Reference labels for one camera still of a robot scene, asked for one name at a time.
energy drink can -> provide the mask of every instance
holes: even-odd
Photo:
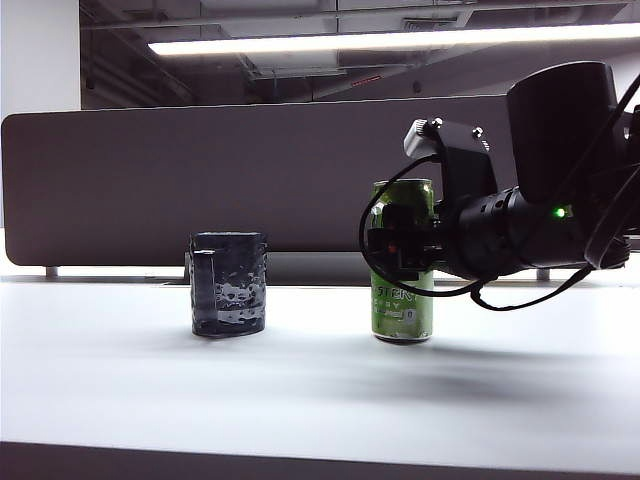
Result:
[[[375,195],[386,182],[373,184]],[[374,227],[384,227],[382,209],[394,204],[413,208],[416,225],[426,225],[434,216],[431,180],[401,179],[387,190],[371,210]],[[433,273],[421,272],[403,283],[433,289]],[[393,343],[416,343],[427,340],[433,331],[433,299],[407,292],[371,272],[371,326],[380,340]]]

light fixture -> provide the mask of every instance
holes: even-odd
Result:
[[[286,53],[328,50],[410,50],[465,44],[606,40],[640,37],[640,23],[495,28],[439,32],[358,33],[151,43],[158,55]]]

ceiling beam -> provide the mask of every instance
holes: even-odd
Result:
[[[353,18],[363,15],[381,15],[392,13],[404,13],[411,11],[421,14],[431,13],[461,13],[487,10],[516,10],[522,8],[557,8],[557,7],[580,7],[590,5],[627,5],[634,3],[636,0],[551,0],[551,1],[508,1],[508,2],[483,2],[476,3],[469,1],[433,4],[433,5],[416,5],[416,6],[399,6],[399,7],[380,7],[380,8],[358,8],[339,11],[321,11],[321,12],[299,12],[292,11],[289,13],[264,11],[251,15],[224,15],[220,14],[214,17],[197,17],[197,18],[177,18],[168,20],[142,20],[131,22],[112,22],[97,23],[93,25],[83,25],[82,30],[118,30],[128,28],[162,28],[162,27],[193,27],[200,25],[220,25],[223,23],[236,21],[260,21],[265,19],[280,20],[304,20],[304,19],[343,19]]]

white wall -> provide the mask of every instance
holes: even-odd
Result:
[[[78,0],[2,0],[0,20],[2,119],[80,110]]]

textured cup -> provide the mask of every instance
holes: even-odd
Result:
[[[266,235],[195,233],[189,260],[193,333],[223,338],[264,329]]]

